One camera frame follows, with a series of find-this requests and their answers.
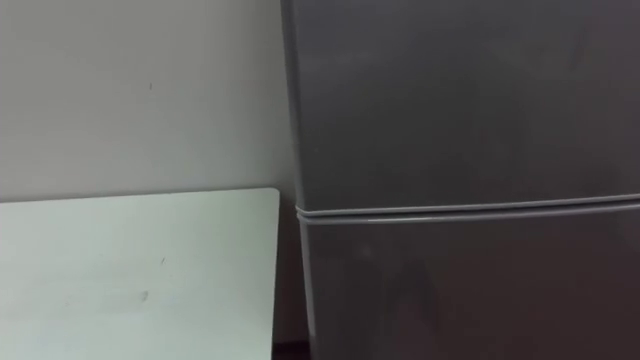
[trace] table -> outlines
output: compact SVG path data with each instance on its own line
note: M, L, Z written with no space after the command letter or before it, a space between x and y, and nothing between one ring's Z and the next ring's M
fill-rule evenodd
M0 204L0 359L267 360L274 189Z

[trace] gray refrigerator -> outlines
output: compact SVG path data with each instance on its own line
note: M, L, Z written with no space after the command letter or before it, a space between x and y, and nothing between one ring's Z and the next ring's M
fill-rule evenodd
M635 0L282 0L315 360L640 359Z

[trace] white wall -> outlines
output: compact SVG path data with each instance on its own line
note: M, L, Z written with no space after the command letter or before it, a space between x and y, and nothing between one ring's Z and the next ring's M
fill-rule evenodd
M0 0L0 200L271 185L304 337L278 0Z

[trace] refrigerator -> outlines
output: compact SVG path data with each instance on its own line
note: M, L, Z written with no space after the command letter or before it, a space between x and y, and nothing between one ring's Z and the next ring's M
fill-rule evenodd
M640 358L634 0L282 0L315 360Z

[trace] stainless steel surface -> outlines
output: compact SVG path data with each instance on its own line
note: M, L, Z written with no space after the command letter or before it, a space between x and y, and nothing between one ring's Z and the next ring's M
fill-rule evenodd
M283 2L309 214L640 194L636 1Z
M303 233L315 360L640 358L639 210Z

